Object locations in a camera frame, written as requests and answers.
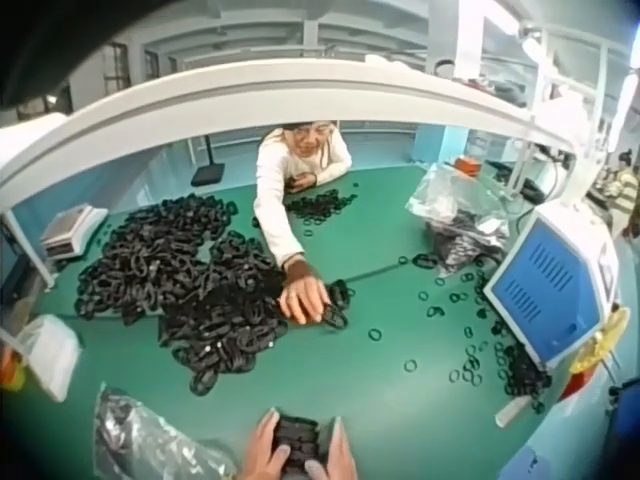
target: shirt sleeve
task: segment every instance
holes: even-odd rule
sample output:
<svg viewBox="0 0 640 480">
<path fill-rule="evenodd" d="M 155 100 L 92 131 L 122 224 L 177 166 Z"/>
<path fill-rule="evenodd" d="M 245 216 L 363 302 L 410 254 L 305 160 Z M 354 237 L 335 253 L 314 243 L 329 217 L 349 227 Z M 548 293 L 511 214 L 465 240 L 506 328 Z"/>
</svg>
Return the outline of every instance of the shirt sleeve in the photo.
<svg viewBox="0 0 640 480">
<path fill-rule="evenodd" d="M 329 142 L 329 165 L 316 176 L 316 184 L 323 185 L 341 177 L 351 168 L 351 154 L 338 129 L 334 129 Z"/>
<path fill-rule="evenodd" d="M 286 162 L 287 153 L 282 145 L 260 148 L 256 172 L 257 195 L 253 204 L 267 246 L 280 267 L 290 257 L 304 252 L 291 231 L 282 203 Z"/>
</svg>

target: man in white shirt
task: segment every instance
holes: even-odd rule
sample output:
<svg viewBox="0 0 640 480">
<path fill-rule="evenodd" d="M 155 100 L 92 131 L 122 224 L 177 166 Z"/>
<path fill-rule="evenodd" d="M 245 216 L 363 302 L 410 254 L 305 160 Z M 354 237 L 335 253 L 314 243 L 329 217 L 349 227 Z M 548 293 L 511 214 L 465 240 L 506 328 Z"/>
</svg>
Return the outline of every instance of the man in white shirt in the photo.
<svg viewBox="0 0 640 480">
<path fill-rule="evenodd" d="M 291 231 L 282 203 L 284 193 L 323 185 L 341 177 L 350 167 L 347 145 L 329 121 L 284 125 L 269 133 L 258 149 L 253 208 L 269 250 L 287 276 L 280 307 L 302 324 L 308 319 L 319 322 L 330 300 Z"/>
</svg>

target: blue machine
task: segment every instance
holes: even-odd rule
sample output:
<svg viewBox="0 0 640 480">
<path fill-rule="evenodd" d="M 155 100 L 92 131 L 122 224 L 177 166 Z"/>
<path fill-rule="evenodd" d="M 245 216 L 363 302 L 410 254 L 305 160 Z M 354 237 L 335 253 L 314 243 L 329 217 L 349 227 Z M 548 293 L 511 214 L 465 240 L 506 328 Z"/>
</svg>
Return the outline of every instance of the blue machine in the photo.
<svg viewBox="0 0 640 480">
<path fill-rule="evenodd" d="M 528 354 L 551 370 L 604 325 L 618 257 L 606 225 L 586 206 L 536 207 L 485 294 Z"/>
</svg>

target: blue and white pillar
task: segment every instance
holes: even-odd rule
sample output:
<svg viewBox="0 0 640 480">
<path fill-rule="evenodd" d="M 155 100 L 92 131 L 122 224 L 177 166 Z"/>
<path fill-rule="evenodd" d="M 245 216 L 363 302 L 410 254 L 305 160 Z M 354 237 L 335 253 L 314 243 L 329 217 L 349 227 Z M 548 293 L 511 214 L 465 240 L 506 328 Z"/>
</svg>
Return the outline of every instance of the blue and white pillar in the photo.
<svg viewBox="0 0 640 480">
<path fill-rule="evenodd" d="M 431 0 L 426 73 L 433 74 L 438 61 L 451 59 L 455 62 L 454 77 L 480 75 L 485 21 L 482 5 L 478 0 Z M 420 125 L 412 158 L 426 164 L 452 161 L 464 154 L 468 137 L 468 128 Z"/>
</svg>

